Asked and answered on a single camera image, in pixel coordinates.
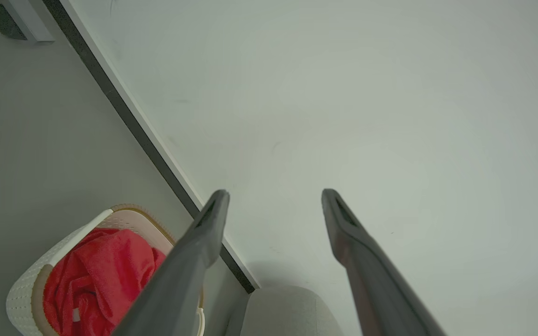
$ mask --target red fabric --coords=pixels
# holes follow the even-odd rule
[[[47,320],[61,336],[110,335],[164,258],[130,230],[94,229],[47,279]],[[74,308],[79,322],[72,322]]]

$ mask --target floor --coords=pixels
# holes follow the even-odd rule
[[[145,155],[47,9],[56,37],[28,47],[0,34],[0,335],[13,282],[103,209],[136,203],[180,237],[192,218]],[[222,335],[246,295],[220,259],[205,277],[207,336]]]

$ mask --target white perforated basket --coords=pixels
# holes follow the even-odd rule
[[[120,204],[103,211],[87,225],[75,230],[40,257],[9,290],[6,309],[9,320],[24,336],[57,336],[43,311],[43,290],[53,266],[75,247],[94,228],[130,229],[143,237],[152,247],[167,255],[175,239],[143,208]],[[203,292],[201,290],[198,334],[205,331]]]

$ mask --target black trim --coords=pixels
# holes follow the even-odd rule
[[[66,12],[66,9],[62,3],[59,2],[59,0],[43,0],[43,2],[45,3],[45,6],[47,6],[47,9],[49,9],[49,12],[55,21],[57,21],[57,24],[61,28],[62,32],[64,32],[64,35],[66,35],[66,38],[68,38],[68,41],[72,47],[80,56],[80,59],[82,59],[88,71],[90,71],[90,74],[94,80],[97,82],[105,96],[107,96],[107,99],[109,102],[111,102],[111,105],[113,105],[113,108],[115,108],[118,115],[120,115],[120,118],[124,121],[124,124],[128,126],[128,129],[130,132],[132,132],[134,138],[136,138],[137,142],[144,149],[145,153],[147,153],[149,159],[151,159],[157,170],[159,170],[160,174],[163,176],[171,190],[173,190],[173,192],[176,194],[180,202],[182,202],[182,205],[184,205],[184,208],[186,208],[190,216],[195,218],[198,215],[199,210],[192,201],[192,198],[188,196],[188,193],[184,187],[182,187],[180,181],[177,180],[169,166],[167,166],[167,163],[159,154],[159,151],[156,149],[155,145],[153,145],[150,138],[142,129],[141,124],[138,123],[128,108],[128,105],[126,105],[126,102],[124,102],[120,94],[117,92],[113,83],[111,83],[111,80],[109,80],[109,77],[107,77],[107,74],[105,74],[101,64],[99,64],[96,57],[94,57],[94,54],[84,41],[84,38],[81,36],[80,32],[72,22],[72,19],[70,19],[68,12]],[[238,279],[242,287],[244,287],[246,292],[252,293],[255,288],[252,286],[252,283],[250,283],[244,272],[242,272],[240,266],[238,266],[225,246],[221,246],[219,255],[221,256],[221,259],[224,260],[228,268],[230,268],[230,271],[234,274],[235,278]]]

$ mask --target red towel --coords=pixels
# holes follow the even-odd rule
[[[164,258],[130,230],[94,229],[47,279],[47,320],[61,336],[110,335]]]

